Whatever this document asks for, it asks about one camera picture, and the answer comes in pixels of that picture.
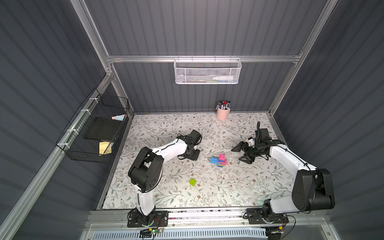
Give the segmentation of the light blue long lego brick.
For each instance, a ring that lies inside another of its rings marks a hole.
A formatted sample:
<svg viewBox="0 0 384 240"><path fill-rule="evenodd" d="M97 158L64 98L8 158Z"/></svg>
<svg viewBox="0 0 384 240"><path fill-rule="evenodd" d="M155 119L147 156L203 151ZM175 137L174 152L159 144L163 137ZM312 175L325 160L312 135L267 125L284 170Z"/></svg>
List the light blue long lego brick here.
<svg viewBox="0 0 384 240"><path fill-rule="evenodd" d="M211 164L219 165L220 164L220 159L219 158L211 157L210 162L211 162Z"/></svg>

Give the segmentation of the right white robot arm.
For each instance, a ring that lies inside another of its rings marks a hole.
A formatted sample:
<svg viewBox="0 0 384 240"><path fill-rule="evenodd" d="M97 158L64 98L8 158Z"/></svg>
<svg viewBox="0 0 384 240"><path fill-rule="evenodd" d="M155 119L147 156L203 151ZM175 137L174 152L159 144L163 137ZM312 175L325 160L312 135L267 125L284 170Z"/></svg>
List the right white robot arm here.
<svg viewBox="0 0 384 240"><path fill-rule="evenodd" d="M244 152L241 162L252 164L257 157L273 158L288 170L294 179L289 196L265 200L261 216L267 223L287 213L330 210L335 207L335 194L331 173L319 169L292 152L281 140L273 140L267 129L257 128L255 137L239 142L232 152Z"/></svg>

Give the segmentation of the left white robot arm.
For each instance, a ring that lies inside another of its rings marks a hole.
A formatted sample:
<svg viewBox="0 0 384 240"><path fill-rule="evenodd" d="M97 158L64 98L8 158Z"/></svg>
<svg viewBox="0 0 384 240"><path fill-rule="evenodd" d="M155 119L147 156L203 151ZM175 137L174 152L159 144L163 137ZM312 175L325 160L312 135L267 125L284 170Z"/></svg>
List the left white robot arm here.
<svg viewBox="0 0 384 240"><path fill-rule="evenodd" d="M166 162L174 158L196 161L200 150L197 146L202 139L194 140L181 136L164 146L150 149L143 147L129 170L131 183L138 195L137 209L148 217L155 211L154 189L161 181Z"/></svg>

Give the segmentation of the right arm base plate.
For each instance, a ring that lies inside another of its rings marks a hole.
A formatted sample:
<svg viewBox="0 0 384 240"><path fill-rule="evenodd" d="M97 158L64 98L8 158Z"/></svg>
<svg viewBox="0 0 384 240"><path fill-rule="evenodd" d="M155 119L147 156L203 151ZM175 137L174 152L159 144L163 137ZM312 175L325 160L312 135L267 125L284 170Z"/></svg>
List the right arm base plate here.
<svg viewBox="0 0 384 240"><path fill-rule="evenodd" d="M251 225L260 224L280 224L285 225L289 223L288 216L286 214L275 214L268 209L263 208L250 208L246 209L243 214L243 218L249 221Z"/></svg>

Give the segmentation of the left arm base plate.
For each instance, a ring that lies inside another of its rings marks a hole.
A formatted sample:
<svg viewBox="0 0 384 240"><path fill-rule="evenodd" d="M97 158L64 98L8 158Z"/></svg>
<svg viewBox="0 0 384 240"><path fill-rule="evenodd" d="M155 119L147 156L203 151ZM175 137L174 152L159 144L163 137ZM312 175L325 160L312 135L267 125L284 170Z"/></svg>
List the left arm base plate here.
<svg viewBox="0 0 384 240"><path fill-rule="evenodd" d="M128 228L167 227L169 220L169 212L154 210L148 216L145 216L138 209L134 209L128 213L127 220Z"/></svg>

